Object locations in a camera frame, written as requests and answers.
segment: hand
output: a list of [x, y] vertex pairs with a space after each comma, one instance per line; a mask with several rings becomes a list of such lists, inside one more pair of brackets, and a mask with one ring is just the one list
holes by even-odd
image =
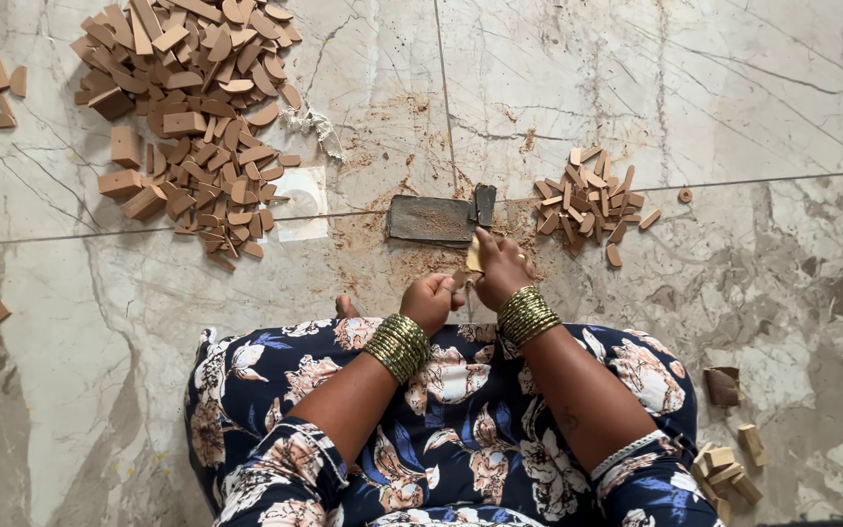
[[452, 293], [453, 289], [451, 275], [435, 273], [420, 278], [402, 295], [399, 314], [411, 318], [431, 338], [444, 327], [448, 311], [456, 311], [463, 305], [463, 295]]
[[536, 269], [516, 240], [496, 239], [480, 227], [477, 227], [476, 234], [481, 244], [481, 266], [484, 270], [483, 277], [477, 281], [477, 296], [483, 305], [498, 311], [512, 293], [532, 285]]

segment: woman's left hand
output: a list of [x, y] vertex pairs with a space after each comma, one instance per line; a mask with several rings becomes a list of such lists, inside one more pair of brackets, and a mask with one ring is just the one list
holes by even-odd
[[402, 295], [399, 314], [411, 318], [431, 338], [448, 320], [448, 311], [463, 305], [461, 293], [451, 293], [451, 275], [435, 273], [412, 282]]

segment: marble floor tile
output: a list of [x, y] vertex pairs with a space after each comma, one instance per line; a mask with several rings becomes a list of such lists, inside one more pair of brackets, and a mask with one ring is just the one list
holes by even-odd
[[[843, 176], [646, 194], [663, 209], [627, 233], [615, 271], [589, 245], [577, 259], [535, 240], [541, 287], [571, 321], [643, 329], [700, 385], [738, 365], [746, 400], [699, 395], [702, 441], [731, 445], [756, 423], [773, 462], [750, 470], [767, 498], [732, 497], [733, 525], [843, 515]], [[526, 237], [527, 202], [502, 203], [498, 230]], [[331, 236], [280, 244], [234, 275], [197, 263], [168, 232], [0, 244], [0, 519], [206, 525], [186, 462], [184, 379], [197, 334], [331, 316], [350, 293], [366, 313], [404, 287], [452, 272], [462, 252], [386, 242], [382, 216], [329, 219]], [[476, 300], [454, 322], [488, 321]]]
[[[111, 124], [73, 94], [87, 69], [69, 48], [80, 23], [105, 2], [72, 5], [0, 0], [0, 54], [28, 66], [28, 97], [10, 98], [19, 125], [0, 130], [0, 241], [167, 226], [133, 222], [97, 190], [109, 162]], [[276, 121], [260, 134], [326, 165], [331, 213], [383, 210], [393, 194], [454, 192], [435, 8], [426, 0], [365, 4], [343, 0], [290, 7], [303, 42], [286, 70], [306, 105], [334, 123], [346, 162], [329, 158], [312, 131]], [[144, 119], [127, 115], [153, 137]]]
[[459, 170], [507, 198], [608, 148], [639, 187], [843, 173], [843, 4], [439, 3]]

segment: green bangle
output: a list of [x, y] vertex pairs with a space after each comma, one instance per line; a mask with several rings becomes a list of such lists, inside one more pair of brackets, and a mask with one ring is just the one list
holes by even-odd
[[561, 324], [558, 315], [548, 307], [539, 288], [527, 285], [512, 293], [497, 313], [499, 330], [520, 347], [539, 334]]
[[431, 359], [428, 336], [414, 320], [400, 314], [386, 317], [363, 350], [392, 372], [399, 384]]

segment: bangle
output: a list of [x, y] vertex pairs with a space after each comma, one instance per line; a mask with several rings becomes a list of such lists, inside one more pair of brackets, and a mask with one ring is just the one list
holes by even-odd
[[540, 333], [561, 324], [561, 319], [552, 311], [539, 288], [527, 285], [512, 293], [497, 314], [499, 330], [520, 347]]
[[363, 350], [392, 372], [399, 384], [431, 359], [431, 346], [424, 331], [414, 320], [399, 314], [386, 317]]

